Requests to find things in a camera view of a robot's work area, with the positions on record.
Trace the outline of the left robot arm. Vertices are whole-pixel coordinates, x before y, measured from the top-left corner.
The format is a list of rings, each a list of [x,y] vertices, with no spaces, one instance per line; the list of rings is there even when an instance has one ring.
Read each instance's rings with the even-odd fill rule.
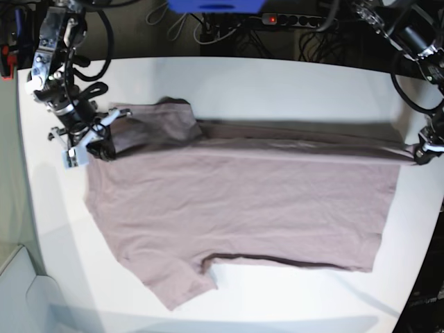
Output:
[[[317,1],[325,18],[317,26],[323,32],[331,28],[341,7],[367,23],[395,48],[390,77],[399,97],[413,111],[427,117],[427,125],[418,133],[413,147],[416,164],[428,164],[443,154],[443,102],[424,108],[414,102],[401,88],[396,71],[402,60],[419,69],[421,76],[443,93],[443,5],[436,1]]]

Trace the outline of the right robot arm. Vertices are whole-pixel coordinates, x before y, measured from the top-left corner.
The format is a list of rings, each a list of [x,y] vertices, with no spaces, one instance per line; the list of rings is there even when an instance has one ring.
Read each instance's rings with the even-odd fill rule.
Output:
[[[61,123],[61,127],[50,129],[48,139],[60,142],[62,159],[69,168],[87,164],[91,156],[104,161],[116,157],[110,125],[122,112],[116,109],[99,112],[94,98],[108,91],[101,79],[114,57],[114,31],[105,10],[130,4],[129,1],[51,1],[40,26],[26,89]],[[108,43],[105,62],[93,76],[80,71],[89,66],[90,60],[76,53],[87,34],[87,12],[99,15]]]

